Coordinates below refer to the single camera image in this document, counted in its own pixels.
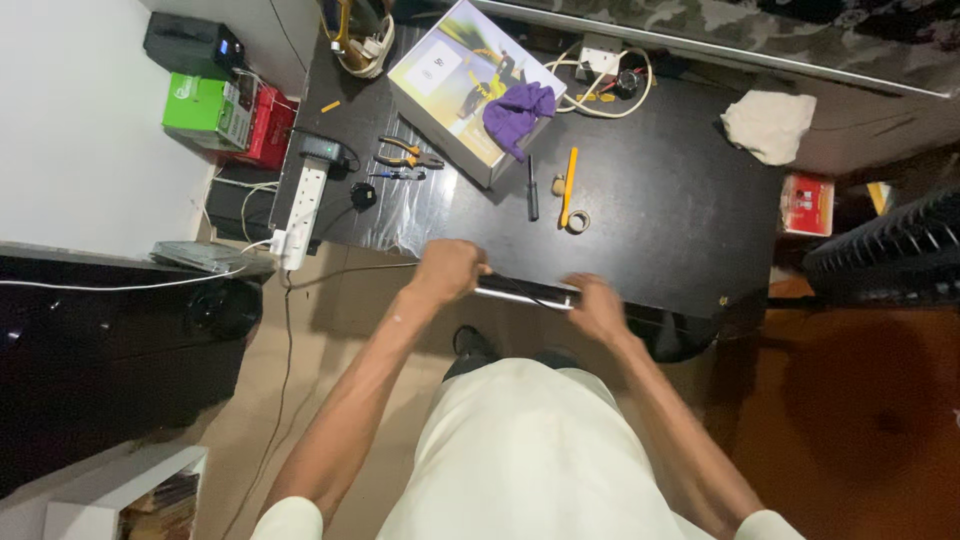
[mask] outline hand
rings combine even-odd
[[[440,307],[461,298],[491,274],[487,252],[466,240],[431,240],[423,251],[417,273],[407,285],[424,301]]]
[[[580,304],[569,312],[570,322],[588,337],[612,344],[620,335],[630,335],[623,301],[603,278],[595,274],[570,274],[561,282],[580,289]]]

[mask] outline patterned curtain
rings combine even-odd
[[[960,0],[508,0],[943,93],[960,90]]]

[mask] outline purple cloth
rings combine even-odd
[[[552,87],[541,88],[540,83],[517,85],[487,104],[483,125],[500,148],[523,163],[526,156],[516,142],[533,131],[537,118],[552,118],[556,109],[557,98]]]

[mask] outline red box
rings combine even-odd
[[[260,85],[247,152],[225,153],[232,160],[243,161],[262,169],[280,170],[290,142],[297,104],[272,86]]]
[[[780,193],[785,233],[833,234],[833,182],[803,173],[786,177]]]

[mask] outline black shoe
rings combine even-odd
[[[463,325],[453,333],[453,353],[462,356],[487,356],[490,361],[499,359],[493,344],[480,331],[470,325]]]

